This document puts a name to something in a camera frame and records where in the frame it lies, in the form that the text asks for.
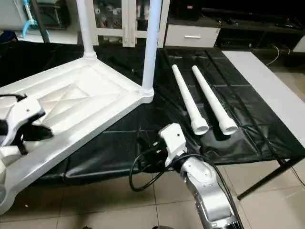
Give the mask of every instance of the black wire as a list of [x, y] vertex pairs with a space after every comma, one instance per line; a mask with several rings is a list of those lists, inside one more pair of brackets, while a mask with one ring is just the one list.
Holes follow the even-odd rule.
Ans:
[[291, 167], [291, 170], [293, 171], [293, 173], [296, 176], [296, 178], [300, 181], [300, 183], [305, 187], [305, 183], [301, 180], [301, 178], [299, 177], [299, 175], [296, 172], [295, 168]]
[[219, 171], [219, 169], [217, 168], [217, 166], [211, 161], [209, 160], [207, 157], [205, 157], [204, 155], [200, 155], [200, 154], [186, 154], [186, 155], [183, 155], [177, 159], [174, 159], [167, 167], [164, 168], [163, 171], [161, 171], [160, 173], [158, 173], [153, 179], [151, 179], [148, 183], [146, 183], [145, 185], [141, 186], [141, 187], [135, 187], [134, 184], [133, 184], [133, 181], [132, 181], [132, 176], [133, 176], [133, 170], [134, 170], [134, 167], [136, 165], [136, 163], [138, 162], [138, 160], [145, 154], [148, 154], [152, 152], [152, 150], [147, 150], [147, 151], [144, 151], [143, 153], [139, 154], [136, 159], [134, 160], [133, 164], [132, 164], [132, 167], [130, 169], [130, 172], [129, 172], [129, 185], [131, 187], [131, 189], [135, 192], [140, 192], [140, 191], [143, 191], [145, 190], [146, 188], [148, 188], [150, 185], [152, 185], [157, 179], [159, 179], [164, 172], [168, 171], [170, 167], [172, 167], [175, 163], [177, 163], [178, 161], [184, 159], [184, 158], [189, 158], [189, 157], [192, 157], [192, 156], [195, 156], [195, 157], [200, 157], [202, 158], [204, 161], [206, 161], [208, 164], [210, 164], [214, 169], [215, 171], [217, 172], [220, 180], [222, 181], [223, 185], [224, 185], [224, 189], [226, 191], [226, 195], [229, 199], [229, 203], [231, 205], [231, 208], [234, 212], [234, 215], [236, 216], [236, 219], [237, 219], [237, 223], [239, 225], [239, 227], [241, 229], [244, 229], [244, 226], [243, 226], [243, 223], [242, 223], [242, 220], [239, 216], [239, 213], [238, 213], [238, 210], [237, 210], [237, 207], [235, 205], [235, 202], [233, 200], [233, 197], [232, 197], [232, 194], [230, 192], [230, 189], [228, 187], [228, 185], [226, 184], [225, 180], [224, 180], [224, 177], [223, 175], [221, 174], [221, 172]]
[[17, 99], [17, 102], [27, 97], [26, 95], [21, 95], [21, 94], [0, 94], [0, 97], [9, 97], [9, 96], [15, 97]]

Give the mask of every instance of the pipe end fitting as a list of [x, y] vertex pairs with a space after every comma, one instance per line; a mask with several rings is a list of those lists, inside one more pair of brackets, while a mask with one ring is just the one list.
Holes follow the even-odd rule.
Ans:
[[219, 122], [219, 127], [224, 135], [231, 135], [234, 134], [238, 127], [233, 119], [226, 118]]
[[203, 135], [209, 130], [209, 125], [202, 117], [192, 120], [191, 126], [196, 135]]

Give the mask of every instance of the drawer handle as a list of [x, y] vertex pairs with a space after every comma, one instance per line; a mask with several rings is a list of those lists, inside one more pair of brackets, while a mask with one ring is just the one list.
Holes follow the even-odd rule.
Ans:
[[201, 36], [189, 36], [189, 35], [185, 35], [184, 38], [200, 39]]

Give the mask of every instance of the table leg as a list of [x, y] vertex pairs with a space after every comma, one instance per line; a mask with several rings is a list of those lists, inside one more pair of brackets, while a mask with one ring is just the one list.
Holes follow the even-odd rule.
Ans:
[[298, 162], [303, 160], [303, 158], [304, 157], [290, 159], [289, 161], [283, 163], [279, 168], [274, 170], [272, 173], [268, 174], [263, 179], [258, 181], [256, 184], [252, 185], [250, 188], [248, 188], [246, 191], [244, 191], [242, 194], [238, 195], [237, 199], [238, 200], [242, 200], [243, 198], [245, 198], [246, 196], [248, 196], [249, 194], [251, 194], [252, 192], [257, 190], [262, 185], [266, 184], [267, 182], [269, 182], [272, 179], [276, 178], [278, 175], [281, 175], [283, 172], [285, 172], [286, 170], [290, 169], [290, 167], [294, 166], [295, 164], [297, 164]]
[[45, 25], [43, 24], [43, 21], [42, 21], [42, 17], [41, 17], [41, 14], [40, 14], [40, 9], [39, 9], [38, 4], [37, 4], [37, 0], [32, 0], [31, 4], [32, 4], [32, 7], [33, 7], [33, 11], [34, 11], [36, 21], [37, 21], [38, 26], [39, 26], [39, 30], [40, 30], [43, 42], [44, 43], [50, 43], [48, 32], [46, 30]]

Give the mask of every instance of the black tablecloth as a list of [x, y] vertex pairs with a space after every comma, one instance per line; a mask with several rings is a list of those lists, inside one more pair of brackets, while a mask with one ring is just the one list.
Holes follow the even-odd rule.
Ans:
[[[141, 84], [144, 47], [99, 47], [98, 58]], [[82, 56], [77, 45], [12, 42], [0, 46], [0, 86]], [[194, 135], [171, 70], [177, 64], [209, 124], [203, 136]], [[224, 136], [191, 67], [197, 65], [239, 130]], [[216, 164], [250, 163], [305, 156], [305, 149], [246, 79], [220, 51], [158, 50], [155, 96], [59, 163], [36, 183], [85, 184], [125, 176], [140, 152], [138, 137], [153, 143], [167, 124], [180, 123], [190, 150]]]

